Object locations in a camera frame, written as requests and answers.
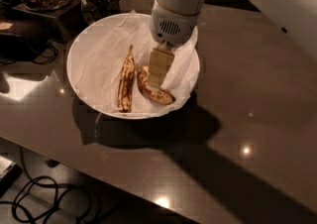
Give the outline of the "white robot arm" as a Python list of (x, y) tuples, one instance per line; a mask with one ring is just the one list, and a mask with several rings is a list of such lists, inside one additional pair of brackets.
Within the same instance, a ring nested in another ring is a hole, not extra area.
[(258, 10), (305, 52), (317, 57), (317, 0), (155, 0), (150, 29), (158, 47), (151, 53), (151, 87), (162, 85), (169, 70), (164, 57), (170, 48), (189, 40), (205, 3)]

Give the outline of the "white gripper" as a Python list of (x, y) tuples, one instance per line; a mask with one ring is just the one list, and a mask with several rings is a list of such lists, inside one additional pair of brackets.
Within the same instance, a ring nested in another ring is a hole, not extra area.
[(185, 44), (192, 36), (197, 19), (198, 15), (179, 15), (155, 0), (150, 30), (153, 39), (160, 44), (150, 53), (147, 83), (149, 89), (160, 89), (174, 61), (174, 53), (170, 46), (177, 47)]

